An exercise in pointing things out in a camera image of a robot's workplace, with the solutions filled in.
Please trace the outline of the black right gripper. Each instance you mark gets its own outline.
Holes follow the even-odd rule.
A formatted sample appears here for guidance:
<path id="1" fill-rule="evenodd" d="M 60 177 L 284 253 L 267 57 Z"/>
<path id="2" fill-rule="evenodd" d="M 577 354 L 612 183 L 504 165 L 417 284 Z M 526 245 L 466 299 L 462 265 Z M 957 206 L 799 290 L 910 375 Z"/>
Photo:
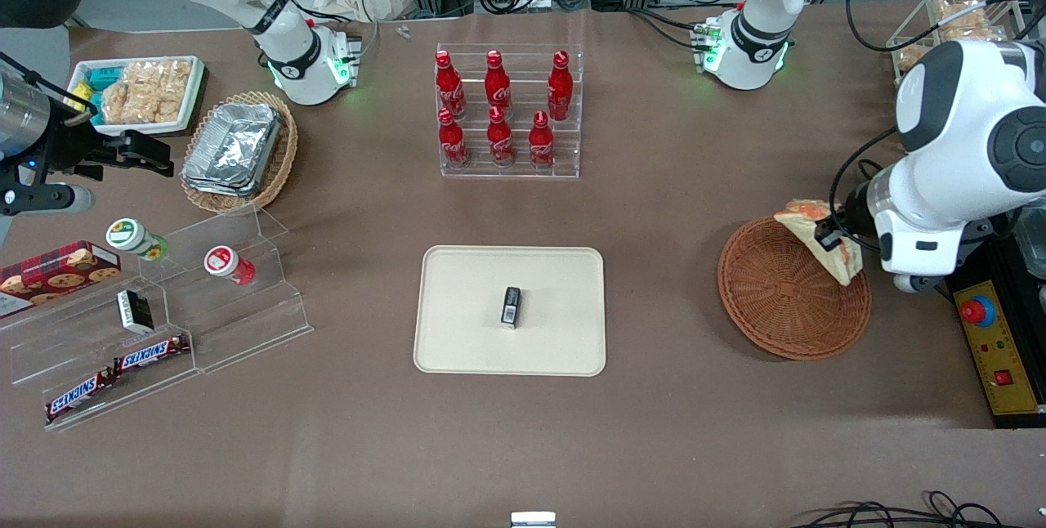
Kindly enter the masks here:
<path id="1" fill-rule="evenodd" d="M 92 111 L 30 110 L 29 184 L 45 184 L 48 175 L 64 173 L 101 181 L 105 167 L 142 169 L 173 177 L 170 147 L 139 131 L 121 133 L 120 141 L 105 136 L 92 123 Z"/>

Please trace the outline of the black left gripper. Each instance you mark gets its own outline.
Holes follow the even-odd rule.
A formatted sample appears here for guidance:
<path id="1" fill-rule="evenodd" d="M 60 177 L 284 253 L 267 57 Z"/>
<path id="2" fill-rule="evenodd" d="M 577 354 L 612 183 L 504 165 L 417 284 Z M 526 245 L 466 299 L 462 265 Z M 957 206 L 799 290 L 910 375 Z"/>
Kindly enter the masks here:
<path id="1" fill-rule="evenodd" d="M 839 227 L 834 223 L 816 224 L 816 242 L 826 253 L 833 252 L 840 244 L 845 246 L 848 238 L 861 248 L 878 248 L 874 219 L 868 208 L 869 184 L 860 184 L 852 189 L 839 212 Z"/>

